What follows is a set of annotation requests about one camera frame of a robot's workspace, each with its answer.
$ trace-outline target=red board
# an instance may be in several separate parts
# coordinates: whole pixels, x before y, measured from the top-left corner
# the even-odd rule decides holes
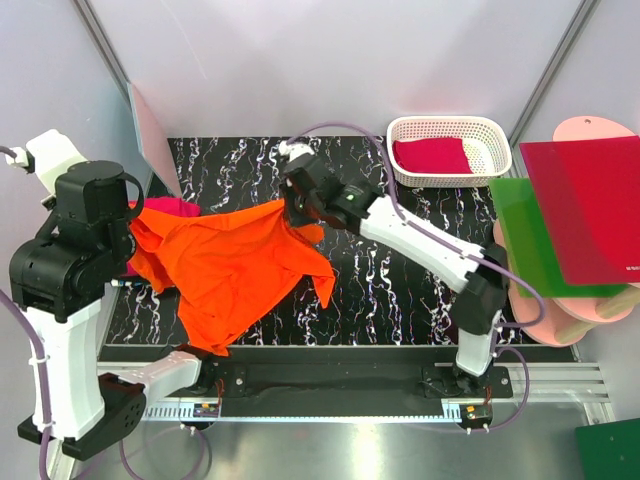
[[[640,282],[640,138],[520,150],[566,282]]]

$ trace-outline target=reflective floor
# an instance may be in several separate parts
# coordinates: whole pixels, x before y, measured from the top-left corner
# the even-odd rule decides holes
[[[495,405],[496,422],[514,409]],[[205,432],[208,451],[194,478],[581,479],[574,429],[585,424],[579,404],[532,404],[509,428],[470,437],[407,425],[220,423]],[[143,479],[183,478],[198,459],[198,440],[187,433],[174,429],[158,437],[172,426],[143,423],[126,439],[130,464]],[[130,477],[116,447],[85,478]]]

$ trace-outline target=plastic basket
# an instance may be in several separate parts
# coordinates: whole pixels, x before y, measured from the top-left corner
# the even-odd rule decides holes
[[[393,156],[393,142],[423,138],[461,138],[473,173],[412,173]],[[396,180],[407,187],[464,188],[485,187],[489,180],[511,168],[511,150],[504,131],[493,120],[483,117],[402,117],[387,129],[387,149]]]

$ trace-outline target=basket rim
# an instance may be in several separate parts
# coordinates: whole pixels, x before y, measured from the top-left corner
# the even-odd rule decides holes
[[[487,126],[493,128],[498,135],[498,140],[505,147],[505,151],[507,152],[507,163],[505,167],[501,170],[491,173],[414,173],[405,170],[396,161],[395,156],[393,155],[393,141],[391,140],[391,132],[393,128],[402,121],[410,121],[410,120],[446,120],[446,121],[459,121],[459,120],[467,120],[467,121],[480,121],[480,123],[484,123]],[[396,118],[393,122],[389,124],[387,127],[387,151],[389,152],[389,160],[391,160],[391,165],[394,170],[398,173],[412,177],[412,178],[494,178],[499,177],[507,173],[513,164],[513,155],[511,154],[511,149],[509,148],[509,141],[507,140],[507,136],[504,133],[504,130],[498,123],[491,120],[487,117],[479,117],[474,115],[410,115],[406,117]]]

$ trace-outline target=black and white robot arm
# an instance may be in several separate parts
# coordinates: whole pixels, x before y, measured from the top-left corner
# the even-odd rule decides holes
[[[41,379],[34,366],[33,417],[19,427],[36,443],[49,428],[63,452],[86,460],[126,437],[146,405],[181,388],[214,386],[213,355],[188,345],[119,376],[97,376],[96,327],[105,283],[126,270],[135,249],[128,224],[142,210],[142,187],[118,163],[87,161],[55,130],[13,149],[7,161],[35,173],[51,196],[50,216],[36,237],[13,255],[13,301],[44,346],[52,418],[45,423]],[[126,183],[139,190],[130,208]]]
[[[343,184],[307,145],[282,142],[280,153],[288,157],[282,191],[293,226],[322,220],[385,244],[437,275],[457,293],[450,316],[459,329],[456,367],[460,384],[470,381],[481,385],[493,359],[493,330],[506,303],[507,288],[500,275],[467,255],[504,267],[504,249],[496,244],[483,247],[460,240],[401,206],[404,219],[400,218],[388,195],[368,182]],[[409,222],[464,254],[454,253],[410,227]]]

